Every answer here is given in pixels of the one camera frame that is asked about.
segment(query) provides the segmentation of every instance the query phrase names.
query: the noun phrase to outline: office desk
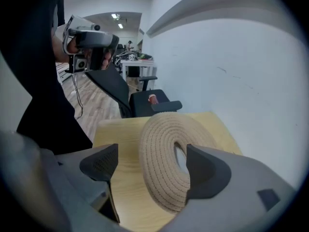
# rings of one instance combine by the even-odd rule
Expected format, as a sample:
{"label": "office desk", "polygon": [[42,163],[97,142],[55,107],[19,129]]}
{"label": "office desk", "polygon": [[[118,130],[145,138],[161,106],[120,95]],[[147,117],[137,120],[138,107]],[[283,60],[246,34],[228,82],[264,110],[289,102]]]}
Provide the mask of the office desk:
{"label": "office desk", "polygon": [[[221,120],[211,112],[188,114],[214,137],[219,148],[240,154],[235,140]],[[112,176],[112,195],[120,225],[136,232],[154,232],[173,219],[151,198],[139,164],[139,135],[149,117],[103,120],[94,138],[94,147],[119,145],[119,163]]]}
{"label": "office desk", "polygon": [[136,61],[131,61],[131,60],[121,60],[120,61],[122,65],[122,77],[124,80],[126,80],[126,70],[128,70],[129,66],[139,66],[140,68],[140,76],[143,76],[143,68],[142,67],[147,67],[147,75],[150,76],[153,75],[153,67],[155,66],[154,62],[140,62],[138,60]]}

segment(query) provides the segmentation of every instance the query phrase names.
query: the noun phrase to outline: chair armrest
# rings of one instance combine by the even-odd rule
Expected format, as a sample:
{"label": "chair armrest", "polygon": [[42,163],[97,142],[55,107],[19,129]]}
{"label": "chair armrest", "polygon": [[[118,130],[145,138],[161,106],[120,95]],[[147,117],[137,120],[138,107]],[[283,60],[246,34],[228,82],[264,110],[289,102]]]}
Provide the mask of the chair armrest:
{"label": "chair armrest", "polygon": [[148,81],[156,80],[156,79],[158,79],[158,78],[156,76],[154,76],[154,75],[141,77],[140,78],[140,82],[144,82],[143,91],[146,91],[147,85],[148,85]]}
{"label": "chair armrest", "polygon": [[152,75],[152,76],[144,76],[144,77],[140,78],[140,82],[156,80],[156,79],[158,79],[158,78],[156,76],[154,76],[154,75]]}
{"label": "chair armrest", "polygon": [[174,112],[179,109],[182,109],[183,105],[180,101],[168,101],[168,102],[162,102],[159,104],[153,104],[151,105],[151,108],[158,113],[161,112]]}

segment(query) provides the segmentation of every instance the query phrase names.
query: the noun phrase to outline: ceiling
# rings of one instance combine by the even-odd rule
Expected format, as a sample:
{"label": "ceiling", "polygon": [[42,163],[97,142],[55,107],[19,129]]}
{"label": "ceiling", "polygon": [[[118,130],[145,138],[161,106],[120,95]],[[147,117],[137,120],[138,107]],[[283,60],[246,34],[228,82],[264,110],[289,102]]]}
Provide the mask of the ceiling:
{"label": "ceiling", "polygon": [[[112,14],[119,14],[120,20],[114,20]],[[113,13],[103,13],[103,14],[94,14],[85,17],[85,19],[99,24],[102,31],[138,31],[140,27],[140,17],[141,13],[133,12],[113,12]],[[118,24],[123,25],[123,29],[118,27]]]}

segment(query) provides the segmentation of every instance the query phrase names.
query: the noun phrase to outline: beige rope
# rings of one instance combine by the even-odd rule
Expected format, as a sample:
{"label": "beige rope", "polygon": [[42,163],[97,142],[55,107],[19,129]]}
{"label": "beige rope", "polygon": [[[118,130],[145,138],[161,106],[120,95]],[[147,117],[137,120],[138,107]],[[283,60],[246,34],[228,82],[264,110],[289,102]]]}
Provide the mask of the beige rope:
{"label": "beige rope", "polygon": [[179,212],[190,188],[190,176],[176,160],[174,145],[186,155],[186,145],[217,148],[211,134],[196,120],[180,113],[159,113],[145,124],[139,157],[144,181],[153,200],[163,209]]}

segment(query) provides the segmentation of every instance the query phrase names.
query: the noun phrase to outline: black cable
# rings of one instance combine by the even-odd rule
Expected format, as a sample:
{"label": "black cable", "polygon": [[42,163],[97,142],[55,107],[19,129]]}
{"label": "black cable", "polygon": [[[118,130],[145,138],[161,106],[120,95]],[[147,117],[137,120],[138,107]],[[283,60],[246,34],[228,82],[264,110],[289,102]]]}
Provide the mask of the black cable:
{"label": "black cable", "polygon": [[77,85],[76,85],[76,83],[75,83],[75,74],[72,75],[72,79],[73,79],[73,84],[74,84],[75,91],[76,91],[77,102],[78,102],[79,106],[80,106],[81,109],[82,109],[81,115],[78,116],[77,118],[75,118],[76,120],[78,120],[80,117],[83,116],[83,109],[84,109],[84,106],[83,106],[83,104],[82,104],[81,97],[80,97],[80,95],[79,95],[78,88],[77,88]]}

